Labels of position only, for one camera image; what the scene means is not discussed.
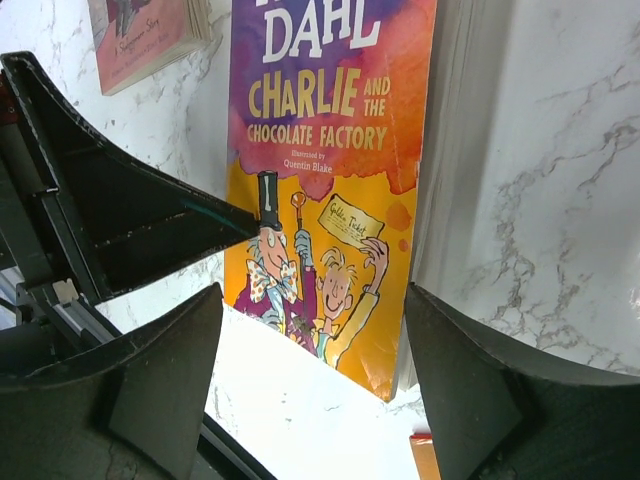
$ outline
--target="illustrated boy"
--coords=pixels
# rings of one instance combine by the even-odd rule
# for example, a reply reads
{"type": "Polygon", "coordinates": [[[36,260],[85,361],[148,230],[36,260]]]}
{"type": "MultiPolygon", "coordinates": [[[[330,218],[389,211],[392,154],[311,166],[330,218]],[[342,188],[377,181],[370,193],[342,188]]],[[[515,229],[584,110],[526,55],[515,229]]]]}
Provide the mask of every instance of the illustrated boy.
{"type": "Polygon", "coordinates": [[[360,251],[367,254],[364,267],[373,266],[373,281],[365,286],[344,325],[339,325],[337,320],[353,306],[351,287],[357,279],[355,267],[347,265],[344,254],[333,247],[322,256],[322,263],[327,267],[325,278],[318,277],[316,281],[324,317],[315,321],[314,343],[318,357],[334,368],[378,305],[380,284],[389,267],[389,246],[385,242],[367,238],[362,243],[364,247],[360,251]]]}
{"type": "Polygon", "coordinates": [[[247,260],[247,283],[234,308],[277,329],[295,335],[306,350],[316,354],[313,320],[317,314],[317,296],[313,288],[316,270],[311,253],[311,236],[298,230],[294,236],[296,253],[302,265],[289,260],[287,236],[278,219],[278,176],[274,172],[258,175],[260,201],[260,235],[249,243],[252,259],[247,260]],[[303,300],[298,298],[298,276],[303,276],[303,300]]]}

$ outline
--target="pink book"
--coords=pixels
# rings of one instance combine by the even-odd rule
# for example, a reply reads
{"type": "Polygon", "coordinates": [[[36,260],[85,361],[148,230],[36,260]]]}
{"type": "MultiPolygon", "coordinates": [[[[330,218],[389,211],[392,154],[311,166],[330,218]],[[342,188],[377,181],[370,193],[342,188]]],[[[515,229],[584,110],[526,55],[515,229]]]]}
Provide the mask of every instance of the pink book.
{"type": "Polygon", "coordinates": [[[206,0],[88,0],[104,95],[211,41],[206,0]]]}

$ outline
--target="black top hat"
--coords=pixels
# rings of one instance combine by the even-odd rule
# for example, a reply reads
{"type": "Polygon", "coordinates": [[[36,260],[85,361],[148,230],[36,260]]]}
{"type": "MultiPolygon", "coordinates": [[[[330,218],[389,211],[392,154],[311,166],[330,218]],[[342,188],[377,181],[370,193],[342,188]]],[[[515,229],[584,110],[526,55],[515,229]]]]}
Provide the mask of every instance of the black top hat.
{"type": "Polygon", "coordinates": [[[278,220],[278,174],[260,172],[258,174],[260,200],[260,228],[269,227],[282,231],[278,220]]]}

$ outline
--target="black triangular plastic part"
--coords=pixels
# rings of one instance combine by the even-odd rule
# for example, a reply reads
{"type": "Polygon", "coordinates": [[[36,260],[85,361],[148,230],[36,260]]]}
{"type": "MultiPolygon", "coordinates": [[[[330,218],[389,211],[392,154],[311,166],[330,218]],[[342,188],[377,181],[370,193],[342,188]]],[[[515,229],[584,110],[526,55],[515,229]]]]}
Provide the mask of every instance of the black triangular plastic part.
{"type": "Polygon", "coordinates": [[[0,60],[28,152],[25,158],[9,159],[8,169],[13,168],[10,173],[53,269],[75,277],[92,303],[257,235],[249,212],[112,144],[64,99],[33,54],[4,54],[0,60]],[[16,167],[29,162],[37,172],[35,182],[16,167]],[[69,241],[61,240],[65,228],[69,241]]]}
{"type": "Polygon", "coordinates": [[[0,377],[0,478],[189,478],[222,313],[216,284],[94,350],[0,377]]]}
{"type": "Polygon", "coordinates": [[[443,480],[640,478],[640,378],[537,350],[416,285],[405,308],[443,480]]]}

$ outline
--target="purple coat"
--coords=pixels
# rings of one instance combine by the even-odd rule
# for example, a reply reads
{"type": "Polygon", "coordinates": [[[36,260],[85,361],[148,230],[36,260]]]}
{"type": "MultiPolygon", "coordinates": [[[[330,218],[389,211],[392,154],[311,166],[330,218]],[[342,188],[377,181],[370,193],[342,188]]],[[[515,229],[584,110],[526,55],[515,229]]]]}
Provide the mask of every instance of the purple coat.
{"type": "MultiPolygon", "coordinates": [[[[301,339],[300,344],[313,355],[316,354],[316,347],[313,343],[313,335],[309,332],[302,332],[297,328],[292,319],[292,314],[302,317],[306,320],[306,324],[309,329],[313,328],[317,313],[318,313],[318,298],[316,296],[316,271],[311,269],[310,271],[304,271],[303,285],[309,285],[308,292],[303,291],[302,295],[304,300],[299,298],[293,303],[289,303],[286,300],[283,302],[284,316],[285,316],[285,335],[288,337],[291,334],[295,334],[296,337],[301,339]]],[[[247,283],[244,289],[238,295],[233,308],[239,312],[246,313],[251,317],[262,317],[268,310],[271,309],[271,300],[268,295],[265,295],[258,303],[251,301],[251,277],[247,274],[247,283]]]]}

